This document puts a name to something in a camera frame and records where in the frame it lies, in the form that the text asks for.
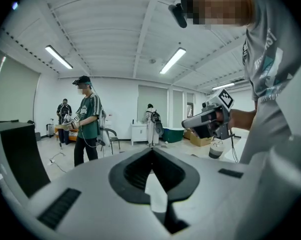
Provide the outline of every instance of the ceiling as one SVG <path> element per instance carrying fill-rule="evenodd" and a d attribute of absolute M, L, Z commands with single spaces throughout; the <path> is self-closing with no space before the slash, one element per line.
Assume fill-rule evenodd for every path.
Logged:
<path fill-rule="evenodd" d="M 242 79 L 244 27 L 180 28 L 168 6 L 179 0 L 21 0 L 1 32 L 58 77 L 147 80 L 210 93 Z M 52 45 L 73 66 L 46 52 Z M 166 74 L 164 64 L 186 54 Z"/>

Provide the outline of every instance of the vr headset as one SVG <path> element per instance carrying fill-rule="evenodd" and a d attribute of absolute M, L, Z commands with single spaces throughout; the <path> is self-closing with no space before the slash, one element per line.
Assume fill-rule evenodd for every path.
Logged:
<path fill-rule="evenodd" d="M 168 9 L 177 24 L 183 29 L 187 27 L 187 18 L 193 19 L 195 25 L 199 24 L 198 13 L 193 13 L 193 0 L 180 0 L 180 3 L 171 4 Z"/>

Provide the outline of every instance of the person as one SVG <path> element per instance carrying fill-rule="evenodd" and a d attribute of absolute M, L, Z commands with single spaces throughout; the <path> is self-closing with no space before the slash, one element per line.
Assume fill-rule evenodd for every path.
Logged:
<path fill-rule="evenodd" d="M 147 141 L 148 145 L 155 146 L 159 143 L 159 134 L 155 130 L 155 123 L 152 121 L 152 113 L 155 112 L 156 109 L 153 107 L 152 104 L 148 104 L 147 110 L 145 112 L 144 122 L 147 124 Z"/>
<path fill-rule="evenodd" d="M 97 154 L 97 136 L 100 135 L 100 128 L 98 119 L 102 111 L 100 98 L 93 93 L 92 83 L 88 76 L 81 76 L 75 83 L 78 91 L 85 95 L 82 99 L 76 114 L 79 122 L 76 123 L 78 127 L 78 135 L 74 149 L 74 166 L 84 163 L 84 148 L 88 159 L 98 159 Z"/>
<path fill-rule="evenodd" d="M 301 65 L 301 30 L 280 0 L 181 0 L 181 5 L 193 23 L 205 24 L 207 29 L 247 28 L 242 62 L 254 110 L 232 109 L 228 126 L 249 130 L 240 158 L 248 164 L 254 154 L 291 135 L 276 99 Z M 223 120 L 221 113 L 216 117 Z"/>
<path fill-rule="evenodd" d="M 70 105 L 68 105 L 68 100 L 67 98 L 64 98 L 62 100 L 62 103 L 58 105 L 57 107 L 57 111 L 56 114 L 58 115 L 58 123 L 61 125 L 63 122 L 63 119 L 65 117 L 65 115 L 72 115 L 72 107 Z M 64 143 L 66 145 L 69 144 L 69 130 L 65 130 L 65 129 L 58 129 L 58 137 L 59 137 L 59 141 L 61 143 Z"/>

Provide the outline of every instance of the handheld device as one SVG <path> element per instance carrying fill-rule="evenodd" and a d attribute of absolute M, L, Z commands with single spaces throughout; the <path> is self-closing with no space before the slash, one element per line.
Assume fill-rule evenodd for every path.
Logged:
<path fill-rule="evenodd" d="M 230 134 L 228 129 L 233 104 L 230 94 L 225 89 L 220 89 L 202 104 L 202 113 L 187 118 L 181 125 L 185 129 L 191 129 L 201 139 L 215 136 L 225 140 L 233 137 L 234 134 Z M 222 113 L 223 121 L 217 121 L 216 112 Z"/>

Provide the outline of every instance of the white cabinet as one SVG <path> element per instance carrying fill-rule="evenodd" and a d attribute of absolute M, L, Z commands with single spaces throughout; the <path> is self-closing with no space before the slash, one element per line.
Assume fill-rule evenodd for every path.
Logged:
<path fill-rule="evenodd" d="M 131 145 L 134 142 L 146 142 L 147 141 L 147 125 L 141 123 L 131 124 Z"/>

